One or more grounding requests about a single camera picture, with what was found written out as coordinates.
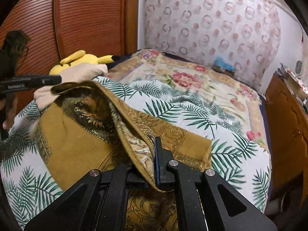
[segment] round metal bolt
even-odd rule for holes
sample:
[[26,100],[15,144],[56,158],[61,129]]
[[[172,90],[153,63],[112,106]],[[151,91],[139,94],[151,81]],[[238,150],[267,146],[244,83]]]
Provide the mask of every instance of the round metal bolt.
[[179,165],[179,162],[177,160],[171,160],[171,161],[169,161],[169,165],[175,167],[175,166]]
[[100,174],[100,171],[99,171],[98,169],[92,169],[92,170],[90,171],[90,175],[91,175],[92,177],[98,176],[99,174]]
[[208,176],[213,176],[213,175],[215,175],[215,171],[212,170],[211,168],[210,168],[210,169],[207,169],[207,170],[205,171],[205,173],[206,173]]

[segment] mattress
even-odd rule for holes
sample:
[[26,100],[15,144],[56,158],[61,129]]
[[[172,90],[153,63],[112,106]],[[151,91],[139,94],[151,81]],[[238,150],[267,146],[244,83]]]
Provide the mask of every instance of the mattress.
[[[271,162],[262,98],[226,75],[155,50],[116,64],[94,80],[130,107],[211,139],[212,168],[264,212]],[[1,147],[4,191],[21,228],[62,194],[31,138],[43,113],[32,101]]]

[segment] pikachu plush toy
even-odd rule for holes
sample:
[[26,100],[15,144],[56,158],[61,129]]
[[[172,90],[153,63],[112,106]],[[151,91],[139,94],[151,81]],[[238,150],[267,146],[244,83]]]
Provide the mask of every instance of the pikachu plush toy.
[[66,57],[63,60],[61,60],[60,64],[54,66],[50,70],[49,74],[50,75],[59,74],[62,70],[83,62],[88,62],[91,64],[108,64],[117,61],[118,59],[119,59],[118,56],[113,56],[113,55],[106,55],[97,58],[95,55],[86,54],[84,50],[79,50],[71,54],[69,57]]

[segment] wall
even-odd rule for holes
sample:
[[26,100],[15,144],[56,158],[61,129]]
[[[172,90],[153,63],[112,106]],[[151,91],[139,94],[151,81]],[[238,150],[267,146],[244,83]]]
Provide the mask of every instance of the wall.
[[[138,17],[138,48],[143,48],[144,43],[144,0],[139,0],[139,17]],[[265,93],[273,73],[280,67],[280,62],[295,68],[296,62],[302,59],[301,36],[302,29],[298,20],[290,16],[285,10],[277,6],[281,24],[281,43],[275,60],[265,71],[261,93]]]
[[[29,52],[17,74],[48,74],[61,59],[83,49],[98,57],[124,54],[125,0],[19,0],[0,26],[23,30]],[[18,93],[18,111],[33,100]]]

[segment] finger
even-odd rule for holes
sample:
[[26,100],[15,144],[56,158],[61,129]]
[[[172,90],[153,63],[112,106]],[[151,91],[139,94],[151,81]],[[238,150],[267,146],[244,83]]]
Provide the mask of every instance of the finger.
[[10,129],[14,125],[14,120],[16,116],[16,109],[17,109],[17,96],[15,95],[12,101],[12,108],[6,113],[7,119],[3,123],[4,129]]
[[3,109],[5,106],[5,98],[0,100],[0,110]]

